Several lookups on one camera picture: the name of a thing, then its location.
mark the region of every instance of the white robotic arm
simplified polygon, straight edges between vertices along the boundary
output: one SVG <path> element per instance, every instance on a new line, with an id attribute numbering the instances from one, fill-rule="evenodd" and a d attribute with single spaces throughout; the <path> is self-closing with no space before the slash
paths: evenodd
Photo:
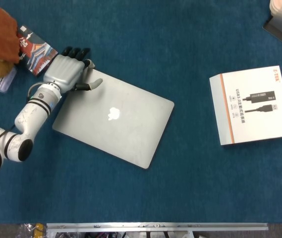
<path id="1" fill-rule="evenodd" d="M 44 75 L 44 82 L 15 119 L 15 126 L 21 134 L 0 128 L 0 167 L 4 158 L 16 162 L 28 158 L 37 132 L 63 93 L 70 90 L 92 90 L 102 83 L 102 79 L 91 84 L 78 83 L 85 67 L 94 68 L 90 60 L 81 61 L 88 51 L 66 48 L 62 55 L 54 59 Z"/>

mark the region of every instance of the blue table surface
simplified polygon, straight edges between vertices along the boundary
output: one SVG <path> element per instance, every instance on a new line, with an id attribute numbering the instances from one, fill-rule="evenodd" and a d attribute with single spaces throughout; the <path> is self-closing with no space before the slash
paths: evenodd
<path id="1" fill-rule="evenodd" d="M 220 146 L 209 77 L 280 65 L 262 29 L 269 0 L 0 0 L 58 51 L 90 47 L 98 70 L 175 102 L 148 170 L 52 130 L 0 169 L 0 223 L 282 222 L 282 138 Z M 22 67 L 0 127 L 23 108 Z"/>

